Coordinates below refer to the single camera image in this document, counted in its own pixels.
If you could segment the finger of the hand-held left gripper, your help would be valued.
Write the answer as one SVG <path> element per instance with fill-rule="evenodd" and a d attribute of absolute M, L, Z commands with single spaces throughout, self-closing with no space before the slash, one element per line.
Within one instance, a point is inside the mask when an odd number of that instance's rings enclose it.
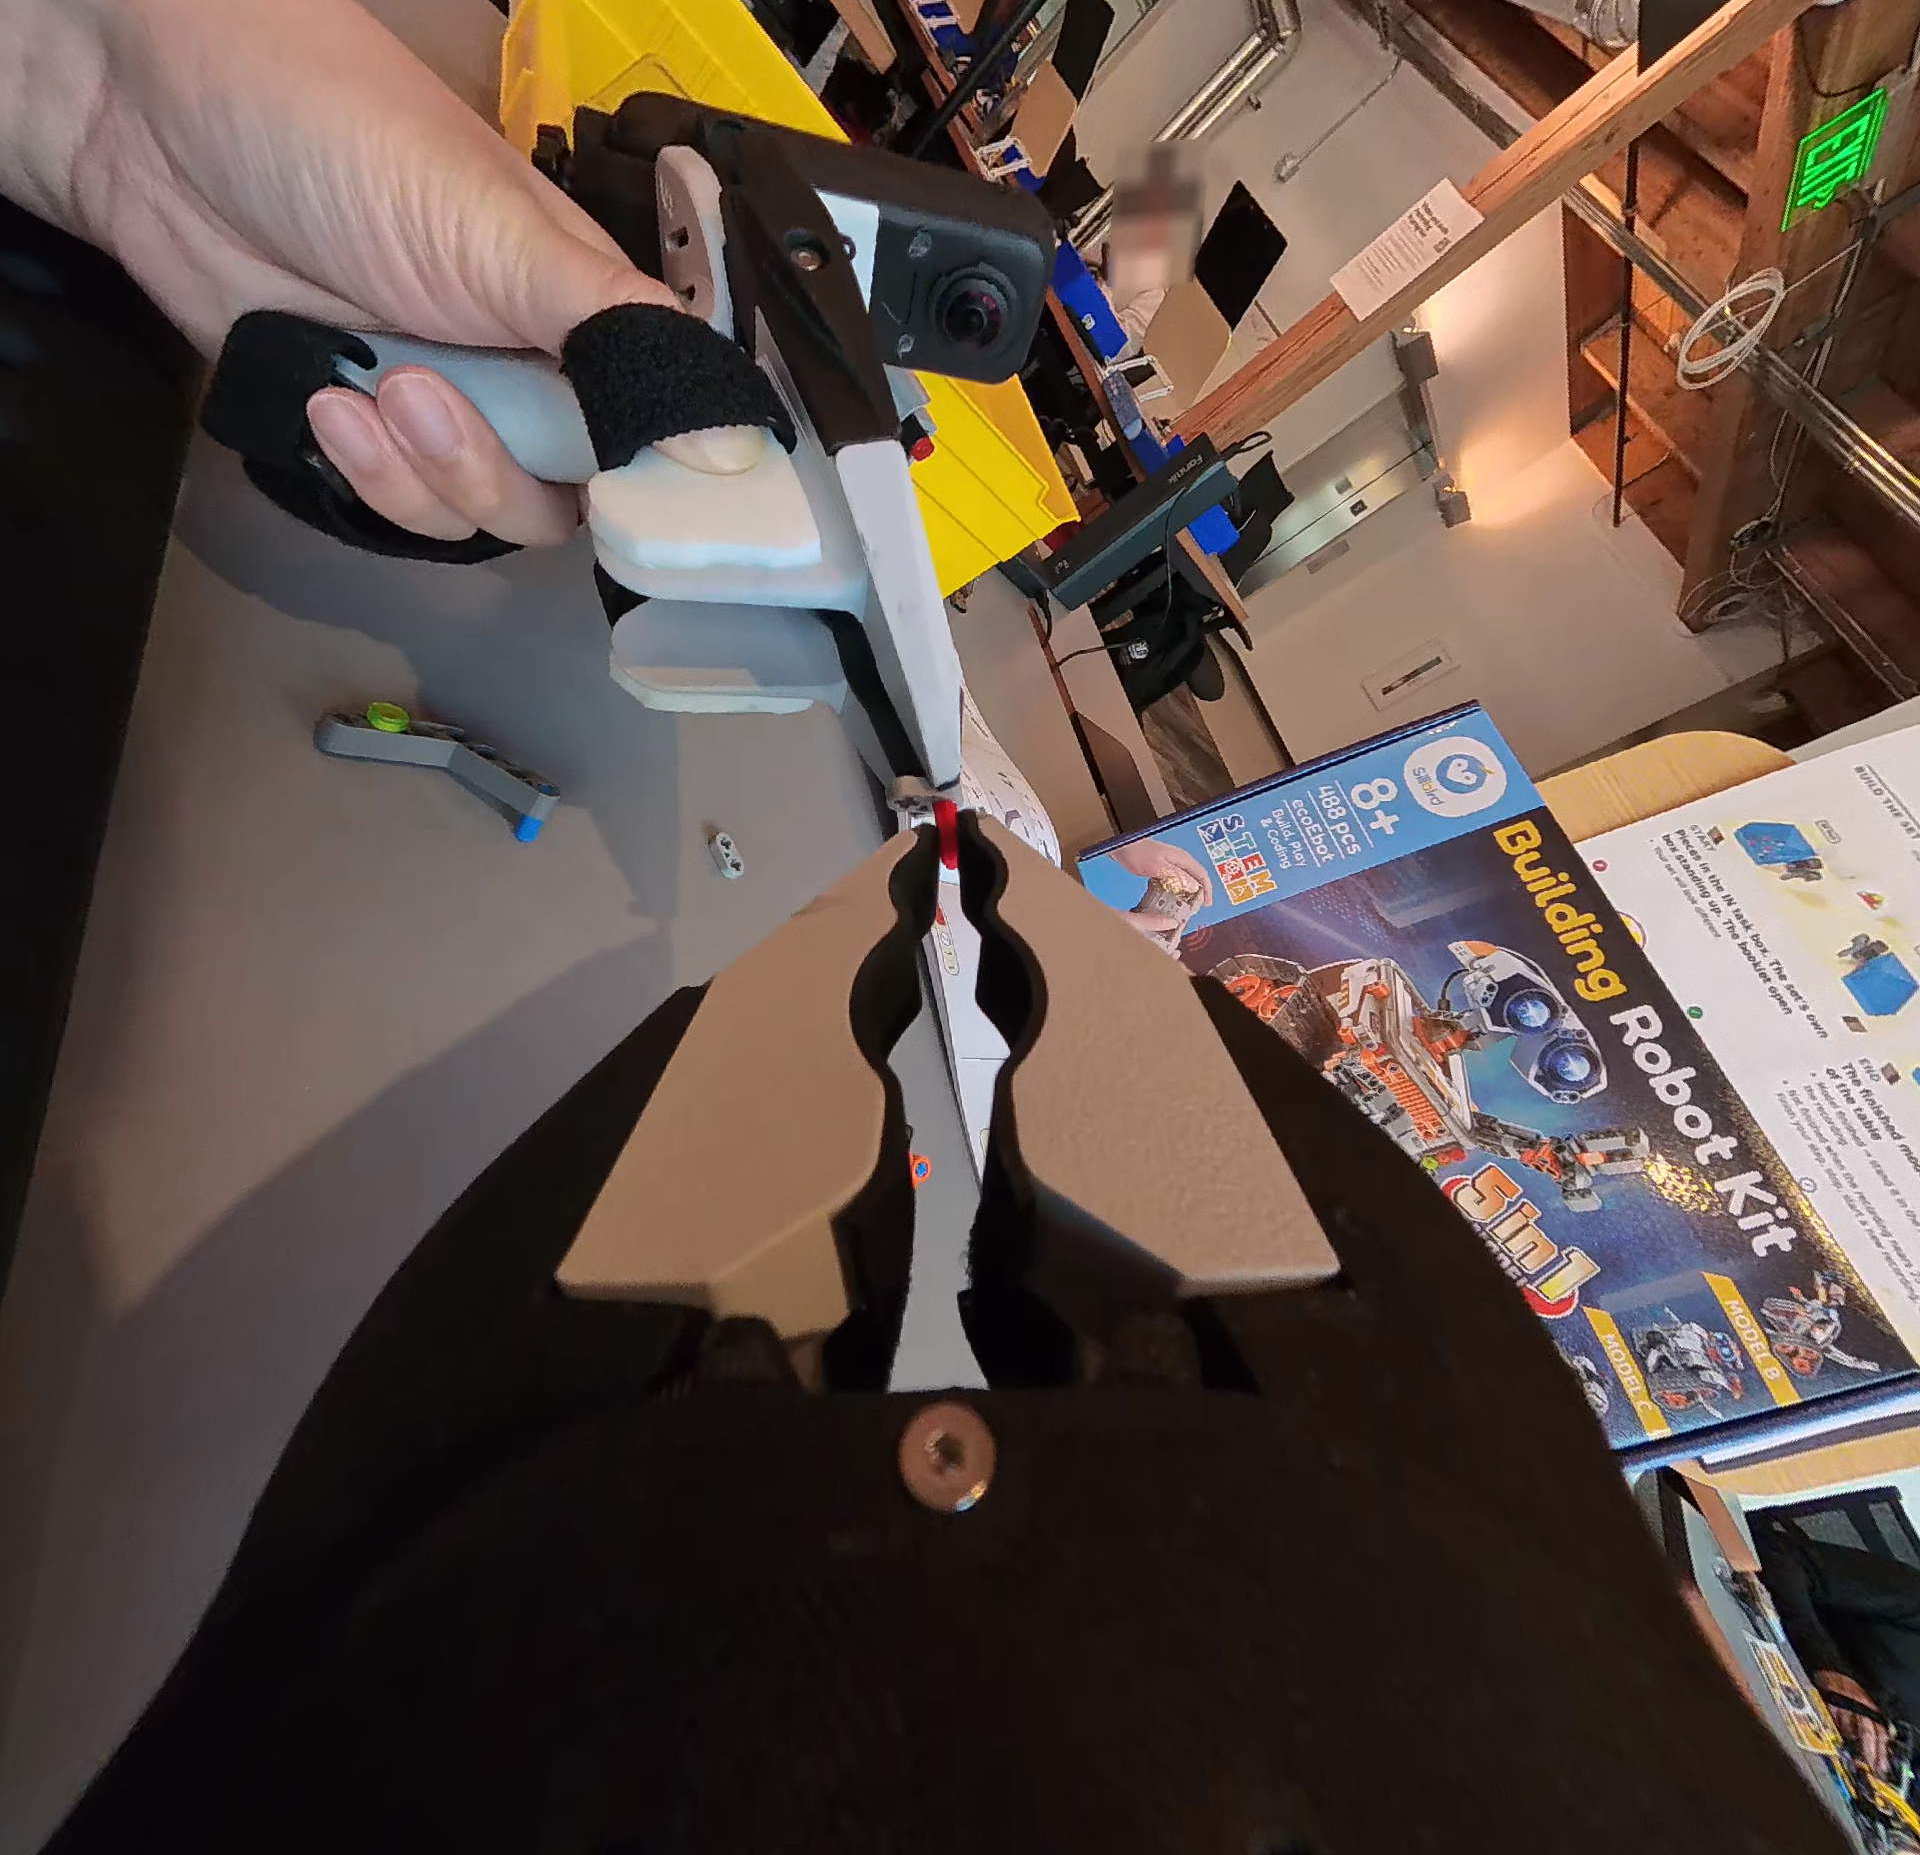
<path fill-rule="evenodd" d="M 947 792 L 963 760 L 963 674 L 905 455 L 896 440 L 860 442 L 833 467 L 868 571 L 862 630 L 916 756 L 907 776 Z"/>

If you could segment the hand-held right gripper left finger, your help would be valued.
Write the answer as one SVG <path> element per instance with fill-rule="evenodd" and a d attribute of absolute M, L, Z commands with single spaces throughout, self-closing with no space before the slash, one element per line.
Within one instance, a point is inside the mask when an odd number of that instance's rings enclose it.
<path fill-rule="evenodd" d="M 891 1054 L 922 1014 L 931 834 L 903 833 L 708 981 L 558 1288 L 822 1336 L 901 1292 L 914 1184 Z"/>

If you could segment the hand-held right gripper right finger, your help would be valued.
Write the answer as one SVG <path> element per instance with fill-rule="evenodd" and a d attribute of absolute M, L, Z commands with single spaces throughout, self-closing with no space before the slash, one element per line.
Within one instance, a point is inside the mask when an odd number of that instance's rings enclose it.
<path fill-rule="evenodd" d="M 1005 1039 L 958 1297 L 971 1351 L 1074 1356 L 1134 1314 L 1335 1281 L 1183 967 L 991 816 L 958 821 L 958 891 Z"/>

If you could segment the grey desk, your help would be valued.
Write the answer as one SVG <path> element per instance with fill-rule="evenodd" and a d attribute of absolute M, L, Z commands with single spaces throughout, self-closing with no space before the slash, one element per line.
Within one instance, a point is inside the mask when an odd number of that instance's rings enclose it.
<path fill-rule="evenodd" d="M 356 0 L 459 101 L 476 0 Z M 228 1573 L 276 1458 L 400 1261 L 684 981 L 878 841 L 833 715 L 616 692 L 579 497 L 434 377 L 315 425 L 388 560 L 182 472 L 3 1300 L 3 1851 L 37 1851 Z M 532 844 L 445 772 L 333 760 L 370 699 L 560 802 Z M 723 878 L 706 831 L 747 864 Z"/>

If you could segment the person's left hand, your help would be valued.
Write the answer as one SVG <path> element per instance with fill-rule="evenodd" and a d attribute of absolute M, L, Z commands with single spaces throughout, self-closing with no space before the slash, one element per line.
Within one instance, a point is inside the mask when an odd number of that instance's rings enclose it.
<path fill-rule="evenodd" d="M 675 306 L 356 0 L 2 0 L 3 197 L 202 353 L 250 311 L 557 356 Z"/>

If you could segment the dark grey monitor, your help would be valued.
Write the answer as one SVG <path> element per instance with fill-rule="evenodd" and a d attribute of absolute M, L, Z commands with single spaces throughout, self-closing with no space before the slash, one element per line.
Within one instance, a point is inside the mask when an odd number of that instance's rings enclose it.
<path fill-rule="evenodd" d="M 1179 530 L 1233 497 L 1235 475 L 1202 434 L 1049 554 L 1038 594 L 1061 612 L 1092 604 L 1152 556 L 1163 558 Z"/>

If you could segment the yellow plastic bin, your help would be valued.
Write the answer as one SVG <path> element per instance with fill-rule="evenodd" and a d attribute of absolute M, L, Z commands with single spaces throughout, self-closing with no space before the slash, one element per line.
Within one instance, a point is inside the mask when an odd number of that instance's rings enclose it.
<path fill-rule="evenodd" d="M 612 112 L 633 92 L 844 138 L 740 0 L 508 0 L 498 84 L 501 132 L 521 155 L 541 123 L 570 127 L 579 106 Z M 916 376 L 931 453 L 912 477 L 939 587 L 952 594 L 1078 512 L 1015 380 Z"/>

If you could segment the blue robot kit box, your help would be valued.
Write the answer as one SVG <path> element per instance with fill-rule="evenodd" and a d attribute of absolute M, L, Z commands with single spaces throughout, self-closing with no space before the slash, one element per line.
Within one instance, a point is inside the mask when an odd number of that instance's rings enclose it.
<path fill-rule="evenodd" d="M 1477 707 L 1079 853 L 1424 1170 L 1619 1451 L 1915 1375 L 1885 1207 L 1739 1075 Z"/>

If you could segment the black flat monitor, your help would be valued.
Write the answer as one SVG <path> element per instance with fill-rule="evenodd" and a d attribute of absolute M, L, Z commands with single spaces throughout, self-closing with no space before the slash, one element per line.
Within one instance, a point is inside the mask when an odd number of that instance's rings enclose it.
<path fill-rule="evenodd" d="M 1192 255 L 1192 280 L 1229 331 L 1253 310 L 1285 248 L 1283 231 L 1255 193 L 1235 181 Z"/>

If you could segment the grey angled beam with pins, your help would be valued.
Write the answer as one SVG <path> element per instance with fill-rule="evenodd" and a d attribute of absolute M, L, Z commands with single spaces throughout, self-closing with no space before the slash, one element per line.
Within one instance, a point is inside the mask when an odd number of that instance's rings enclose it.
<path fill-rule="evenodd" d="M 398 764 L 445 772 L 501 812 L 521 844 L 532 844 L 558 806 L 558 789 L 511 761 L 466 728 L 414 715 L 390 699 L 360 711 L 327 711 L 315 721 L 315 748 L 333 760 Z"/>

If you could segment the white paper notice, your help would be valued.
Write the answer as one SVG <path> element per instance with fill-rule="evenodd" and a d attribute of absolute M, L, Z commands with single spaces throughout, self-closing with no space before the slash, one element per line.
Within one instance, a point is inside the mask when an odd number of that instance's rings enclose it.
<path fill-rule="evenodd" d="M 1330 284 L 1348 311 L 1365 319 L 1406 283 L 1424 275 L 1479 220 L 1452 178 L 1442 178 L 1335 269 Z"/>

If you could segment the tan wooden board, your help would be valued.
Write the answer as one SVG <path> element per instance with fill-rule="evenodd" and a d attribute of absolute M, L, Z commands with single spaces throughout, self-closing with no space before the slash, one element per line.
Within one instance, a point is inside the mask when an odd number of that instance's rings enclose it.
<path fill-rule="evenodd" d="M 1667 815 L 1789 769 L 1793 757 L 1730 731 L 1679 731 L 1539 781 L 1539 796 L 1574 844 Z"/>

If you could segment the white printed instruction sheet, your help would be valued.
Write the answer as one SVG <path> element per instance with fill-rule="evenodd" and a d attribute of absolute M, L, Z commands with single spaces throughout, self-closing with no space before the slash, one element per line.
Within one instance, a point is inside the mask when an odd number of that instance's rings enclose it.
<path fill-rule="evenodd" d="M 1915 724 L 1580 846 L 1792 1176 L 1731 1196 L 1762 1342 L 1805 1377 L 1914 1365 Z"/>

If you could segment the green exit sign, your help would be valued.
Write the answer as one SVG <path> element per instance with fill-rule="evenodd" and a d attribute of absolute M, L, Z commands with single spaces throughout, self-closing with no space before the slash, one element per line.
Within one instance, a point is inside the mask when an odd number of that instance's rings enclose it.
<path fill-rule="evenodd" d="M 1885 134 L 1888 85 L 1873 84 L 1810 127 L 1793 148 L 1783 201 L 1783 233 L 1867 178 Z"/>

